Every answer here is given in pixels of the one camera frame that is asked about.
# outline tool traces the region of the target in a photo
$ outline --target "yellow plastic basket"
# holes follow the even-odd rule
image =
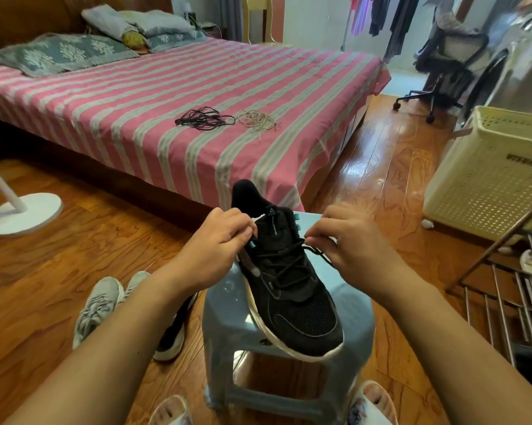
[[[497,240],[532,208],[532,114],[479,106],[468,125],[429,182],[423,214]]]

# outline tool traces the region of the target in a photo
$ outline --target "pink striped bedsheet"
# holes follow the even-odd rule
[[[303,210],[308,181],[389,80],[368,54],[208,39],[48,78],[0,66],[0,119],[211,207],[229,208],[234,182],[249,178],[268,200]],[[280,127],[175,125],[200,106],[259,109]]]

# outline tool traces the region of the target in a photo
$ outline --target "plastic stool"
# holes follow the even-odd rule
[[[296,212],[300,235],[320,215]],[[372,351],[374,314],[372,303],[363,293],[345,283],[337,270],[321,257],[306,251],[319,278],[331,293],[344,331],[342,350],[324,362],[327,379],[316,400],[295,400],[237,386],[233,382],[233,356],[236,351],[252,351],[277,357],[290,357],[275,346],[263,345],[264,333],[252,320],[244,280],[237,264],[219,284],[207,291],[203,310],[207,388],[206,401],[218,410],[229,403],[284,416],[308,419],[323,425],[344,421],[344,402],[362,366]]]

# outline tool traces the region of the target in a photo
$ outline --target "black sneaker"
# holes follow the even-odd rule
[[[171,361],[181,352],[185,340],[185,321],[187,314],[193,307],[197,297],[198,294],[194,294],[185,300],[175,314],[174,321],[166,328],[154,352],[154,359],[156,361]]]
[[[264,199],[250,180],[235,183],[232,207],[259,218],[258,237],[253,236],[239,254],[258,328],[299,360],[317,362],[335,355],[343,343],[341,322],[305,254],[307,246],[299,237],[293,211]]]

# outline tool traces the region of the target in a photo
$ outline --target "hand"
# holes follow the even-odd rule
[[[226,276],[253,233],[258,230],[250,216],[237,208],[214,208],[182,251],[157,273],[184,283],[188,295],[210,288]]]
[[[392,248],[376,224],[357,207],[333,205],[306,234],[345,281],[384,307],[412,285],[427,285]]]

